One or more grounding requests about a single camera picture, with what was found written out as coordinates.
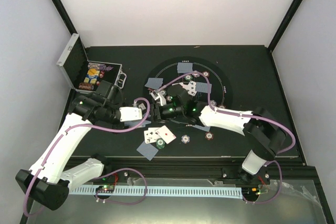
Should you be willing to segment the blue playing card deck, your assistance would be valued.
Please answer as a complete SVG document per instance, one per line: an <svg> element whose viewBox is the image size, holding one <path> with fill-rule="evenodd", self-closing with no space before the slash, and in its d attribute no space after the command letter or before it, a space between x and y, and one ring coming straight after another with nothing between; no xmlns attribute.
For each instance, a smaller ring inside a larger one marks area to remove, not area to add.
<svg viewBox="0 0 336 224"><path fill-rule="evenodd" d="M141 122L141 120L136 120L136 121L126 121L126 122L124 123L124 126L125 126L125 127L135 127L135 126L138 125L140 122ZM138 126L138 128L145 127L145 126L148 125L148 124L151 124L151 121L149 121L149 120L145 120L145 121L142 122L142 124L140 124L140 125Z"/></svg>

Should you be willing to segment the blue card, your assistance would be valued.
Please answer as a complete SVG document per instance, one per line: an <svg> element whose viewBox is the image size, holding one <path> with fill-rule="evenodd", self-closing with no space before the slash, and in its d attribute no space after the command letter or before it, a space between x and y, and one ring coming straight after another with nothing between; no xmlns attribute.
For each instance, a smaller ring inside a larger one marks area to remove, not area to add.
<svg viewBox="0 0 336 224"><path fill-rule="evenodd" d="M151 161L159 151L153 145L146 144L145 142L142 142L136 150L149 161Z"/></svg>
<svg viewBox="0 0 336 224"><path fill-rule="evenodd" d="M200 126L200 125L193 125L193 128L205 131L205 132L210 132L210 126Z"/></svg>
<svg viewBox="0 0 336 224"><path fill-rule="evenodd" d="M212 84L197 82L196 83L196 91L201 93L211 93Z"/></svg>
<svg viewBox="0 0 336 224"><path fill-rule="evenodd" d="M177 64L177 73L190 73L193 72L193 63L179 62Z"/></svg>
<svg viewBox="0 0 336 224"><path fill-rule="evenodd" d="M157 90L162 85L163 85L163 78L148 78L144 86L149 89Z"/></svg>

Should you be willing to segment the blue chips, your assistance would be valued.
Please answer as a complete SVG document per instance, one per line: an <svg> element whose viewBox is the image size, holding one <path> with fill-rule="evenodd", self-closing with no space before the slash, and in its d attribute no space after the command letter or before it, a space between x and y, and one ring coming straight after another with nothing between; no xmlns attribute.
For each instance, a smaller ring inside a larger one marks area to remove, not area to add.
<svg viewBox="0 0 336 224"><path fill-rule="evenodd" d="M198 78L200 75L198 74L197 71L194 71L194 72L192 73L192 76L193 76L194 78Z"/></svg>
<svg viewBox="0 0 336 224"><path fill-rule="evenodd" d="M210 100L210 103L211 103L212 106L217 106L217 103L214 100Z"/></svg>

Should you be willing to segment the blue white poker chip stack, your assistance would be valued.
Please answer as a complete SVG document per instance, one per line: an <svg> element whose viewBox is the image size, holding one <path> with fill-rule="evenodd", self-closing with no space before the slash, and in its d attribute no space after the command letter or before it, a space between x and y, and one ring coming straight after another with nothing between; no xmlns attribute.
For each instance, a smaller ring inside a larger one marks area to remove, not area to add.
<svg viewBox="0 0 336 224"><path fill-rule="evenodd" d="M181 142L184 143L184 144L187 144L190 142L190 137L188 135L183 135L181 137Z"/></svg>

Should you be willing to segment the orange black poker chip stack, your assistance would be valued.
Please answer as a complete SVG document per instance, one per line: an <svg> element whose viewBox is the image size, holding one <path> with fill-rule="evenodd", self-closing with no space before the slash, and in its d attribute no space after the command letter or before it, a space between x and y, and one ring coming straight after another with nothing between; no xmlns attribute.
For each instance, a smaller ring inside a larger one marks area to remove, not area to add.
<svg viewBox="0 0 336 224"><path fill-rule="evenodd" d="M207 132L206 134L205 134L205 138L207 139L207 140L212 140L213 139L213 134L211 133L211 132Z"/></svg>

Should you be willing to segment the green poker chip stack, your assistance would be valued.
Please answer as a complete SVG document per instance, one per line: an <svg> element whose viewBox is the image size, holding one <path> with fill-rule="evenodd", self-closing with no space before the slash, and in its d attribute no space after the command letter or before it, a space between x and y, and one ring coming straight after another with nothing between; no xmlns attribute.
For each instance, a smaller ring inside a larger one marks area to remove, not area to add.
<svg viewBox="0 0 336 224"><path fill-rule="evenodd" d="M156 141L156 146L158 149L163 149L165 147L165 141L162 139L158 139Z"/></svg>

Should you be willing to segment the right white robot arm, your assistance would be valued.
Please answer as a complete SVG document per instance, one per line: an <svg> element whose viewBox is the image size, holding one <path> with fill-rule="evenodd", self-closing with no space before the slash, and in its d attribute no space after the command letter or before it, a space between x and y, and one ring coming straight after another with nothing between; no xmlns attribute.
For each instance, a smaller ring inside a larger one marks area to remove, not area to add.
<svg viewBox="0 0 336 224"><path fill-rule="evenodd" d="M212 108L201 101L189 102L187 105L172 102L163 106L151 105L150 115L155 122L164 122L181 116L190 124L217 127L247 137L251 141L252 148L238 171L239 179L245 184L252 183L258 177L259 170L275 159L286 139L285 131L271 123L270 119L257 118L269 115L261 108L238 112Z"/></svg>

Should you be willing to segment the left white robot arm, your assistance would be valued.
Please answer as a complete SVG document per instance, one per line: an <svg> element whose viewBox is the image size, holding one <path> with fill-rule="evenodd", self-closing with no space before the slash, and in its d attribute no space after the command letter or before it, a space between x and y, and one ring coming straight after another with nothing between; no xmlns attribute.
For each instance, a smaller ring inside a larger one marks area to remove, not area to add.
<svg viewBox="0 0 336 224"><path fill-rule="evenodd" d="M31 198L42 206L58 209L69 192L91 179L108 181L113 174L105 158L95 154L84 163L64 170L74 150L91 130L113 133L129 132L124 123L142 119L142 111L135 104L115 103L121 89L103 81L96 91L77 96L69 106L65 120L42 156L30 167L21 169L15 176L25 193L24 205Z"/></svg>

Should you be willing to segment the round black poker mat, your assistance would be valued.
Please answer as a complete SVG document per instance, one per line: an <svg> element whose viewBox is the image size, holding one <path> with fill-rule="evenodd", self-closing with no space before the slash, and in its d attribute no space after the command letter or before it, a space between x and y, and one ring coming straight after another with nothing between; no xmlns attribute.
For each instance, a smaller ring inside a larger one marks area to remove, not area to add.
<svg viewBox="0 0 336 224"><path fill-rule="evenodd" d="M144 95L152 102L149 119L209 131L211 107L228 109L232 85L215 64L195 57L177 57L156 66L147 76Z"/></svg>

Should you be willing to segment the brown chip row in case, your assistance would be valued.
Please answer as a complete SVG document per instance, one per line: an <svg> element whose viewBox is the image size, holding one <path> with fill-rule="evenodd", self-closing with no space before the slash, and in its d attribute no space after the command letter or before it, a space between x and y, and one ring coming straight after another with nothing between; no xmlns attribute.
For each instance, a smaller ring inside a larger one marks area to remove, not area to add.
<svg viewBox="0 0 336 224"><path fill-rule="evenodd" d="M85 83L85 82L82 82L79 84L79 89L80 90L86 90L86 91L92 91L94 90L95 86L91 83Z"/></svg>

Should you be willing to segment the yellow blue card box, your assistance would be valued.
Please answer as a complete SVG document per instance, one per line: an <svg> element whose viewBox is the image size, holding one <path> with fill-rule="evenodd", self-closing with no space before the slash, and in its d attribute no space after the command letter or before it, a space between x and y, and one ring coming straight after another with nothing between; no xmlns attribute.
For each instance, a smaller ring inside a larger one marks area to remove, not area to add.
<svg viewBox="0 0 336 224"><path fill-rule="evenodd" d="M83 82L89 84L96 84L99 78L99 74L100 70L91 68L88 70Z"/></svg>

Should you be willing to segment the aluminium poker case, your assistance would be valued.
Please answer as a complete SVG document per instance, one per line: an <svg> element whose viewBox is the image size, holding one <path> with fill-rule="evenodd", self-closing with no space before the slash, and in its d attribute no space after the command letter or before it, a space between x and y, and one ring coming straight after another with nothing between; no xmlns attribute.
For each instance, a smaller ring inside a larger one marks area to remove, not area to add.
<svg viewBox="0 0 336 224"><path fill-rule="evenodd" d="M89 70L89 62L104 63L113 66L113 69L111 71L100 71L98 81L94 84L94 90L80 90L79 84L84 81ZM122 70L122 64L90 60L81 42L80 36L77 33L71 35L70 40L57 61L57 66L64 75L70 88L80 93L96 91L103 81L110 82L120 89L123 89L127 79L127 75Z"/></svg>

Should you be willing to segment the purple chip row in case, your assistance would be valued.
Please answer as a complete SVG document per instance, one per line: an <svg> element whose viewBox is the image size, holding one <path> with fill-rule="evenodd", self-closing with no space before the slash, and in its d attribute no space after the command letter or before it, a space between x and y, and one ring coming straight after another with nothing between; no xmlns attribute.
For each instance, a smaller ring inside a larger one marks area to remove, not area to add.
<svg viewBox="0 0 336 224"><path fill-rule="evenodd" d="M111 71L113 66L106 65L104 63L89 62L88 69L95 69L99 71Z"/></svg>

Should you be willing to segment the black aluminium rail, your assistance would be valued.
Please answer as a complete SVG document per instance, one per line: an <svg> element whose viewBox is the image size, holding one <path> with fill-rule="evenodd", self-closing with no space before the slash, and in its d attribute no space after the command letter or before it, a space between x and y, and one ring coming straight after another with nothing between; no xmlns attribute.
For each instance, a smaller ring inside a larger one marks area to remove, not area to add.
<svg viewBox="0 0 336 224"><path fill-rule="evenodd" d="M109 173L121 169L138 170L145 178L168 179L209 179L222 181L228 185L253 186L262 182L269 185L272 179L278 180L311 180L319 183L320 179L315 167L296 161L278 160L279 165L271 163L262 167L256 175L248 175L243 171L241 158L106 158L103 175L111 181Z"/></svg>

